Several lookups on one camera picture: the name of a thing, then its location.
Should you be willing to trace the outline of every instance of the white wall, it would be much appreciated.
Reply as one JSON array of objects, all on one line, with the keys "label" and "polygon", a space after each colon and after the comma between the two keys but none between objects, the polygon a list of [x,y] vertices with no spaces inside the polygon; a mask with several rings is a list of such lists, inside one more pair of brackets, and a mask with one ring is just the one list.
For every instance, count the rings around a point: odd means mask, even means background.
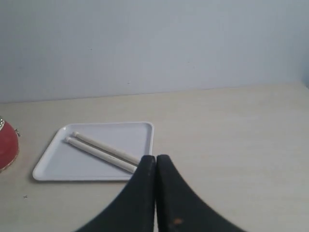
[{"label": "white wall", "polygon": [[301,79],[309,0],[2,0],[0,102]]}]

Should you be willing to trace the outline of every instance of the table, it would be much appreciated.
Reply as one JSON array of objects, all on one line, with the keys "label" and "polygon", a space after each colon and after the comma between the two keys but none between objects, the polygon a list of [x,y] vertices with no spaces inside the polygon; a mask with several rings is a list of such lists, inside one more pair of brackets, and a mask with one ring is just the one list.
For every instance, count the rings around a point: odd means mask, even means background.
[{"label": "table", "polygon": [[0,231],[70,232],[124,182],[39,183],[32,170],[69,123],[150,121],[153,154],[169,154],[211,207],[249,232],[309,229],[309,90],[301,83],[0,104],[20,153],[0,174]]}]

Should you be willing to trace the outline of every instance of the rectangular tray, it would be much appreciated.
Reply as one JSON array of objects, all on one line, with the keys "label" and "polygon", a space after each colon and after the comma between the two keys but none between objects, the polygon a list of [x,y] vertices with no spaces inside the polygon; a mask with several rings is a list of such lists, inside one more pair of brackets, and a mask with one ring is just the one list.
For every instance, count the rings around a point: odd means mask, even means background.
[{"label": "rectangular tray", "polygon": [[33,170],[38,181],[129,180],[132,174],[65,143],[73,131],[141,158],[151,155],[154,127],[149,122],[69,124],[59,129]]}]

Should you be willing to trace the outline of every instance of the red object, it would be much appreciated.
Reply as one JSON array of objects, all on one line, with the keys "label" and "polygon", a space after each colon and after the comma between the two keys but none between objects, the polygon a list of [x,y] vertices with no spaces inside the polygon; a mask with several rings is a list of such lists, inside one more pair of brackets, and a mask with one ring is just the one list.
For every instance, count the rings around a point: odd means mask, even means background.
[{"label": "red object", "polygon": [[14,128],[0,117],[0,172],[16,159],[18,137]]}]

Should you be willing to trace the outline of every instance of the white stick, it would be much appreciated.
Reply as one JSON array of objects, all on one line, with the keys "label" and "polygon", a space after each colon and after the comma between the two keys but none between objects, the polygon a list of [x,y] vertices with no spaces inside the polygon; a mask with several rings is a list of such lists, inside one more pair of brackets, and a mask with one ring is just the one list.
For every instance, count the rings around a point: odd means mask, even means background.
[{"label": "white stick", "polygon": [[83,150],[85,152],[88,152],[89,154],[91,154],[93,156],[96,156],[96,157],[98,157],[100,159],[103,159],[103,160],[105,160],[108,163],[111,163],[111,164],[113,164],[113,165],[115,165],[115,166],[117,166],[119,168],[122,168],[122,169],[124,169],[124,170],[126,170],[128,172],[134,173],[136,168],[137,168],[137,167],[135,167],[132,164],[124,162],[124,161],[122,161],[120,159],[117,159],[117,158],[115,158],[113,156],[110,156],[109,154],[106,154],[103,151],[99,151],[99,150],[95,149],[94,147],[91,147],[91,146],[89,146],[87,144],[84,144],[84,143],[82,143],[82,142],[80,142],[80,141],[78,141],[76,139],[72,139],[70,137],[66,137],[65,138],[65,142],[67,142],[67,143],[73,145],[74,147],[77,147],[77,148],[79,148],[79,149],[81,149],[81,150]]},{"label": "white stick", "polygon": [[98,148],[101,148],[102,150],[105,150],[105,151],[108,151],[110,153],[112,153],[113,155],[116,155],[124,160],[127,160],[131,163],[134,163],[135,165],[138,165],[140,160],[130,154],[128,154],[127,152],[125,151],[122,151],[122,150],[119,150],[117,148],[114,148],[114,147],[111,147],[109,146],[108,144],[104,144],[104,143],[101,143],[101,142],[98,142],[98,141],[95,141],[85,135],[82,135],[78,132],[73,132],[72,134],[74,137],[76,138],[79,138],[80,140],[86,142],[86,143],[89,143],[93,146],[96,146]]}]

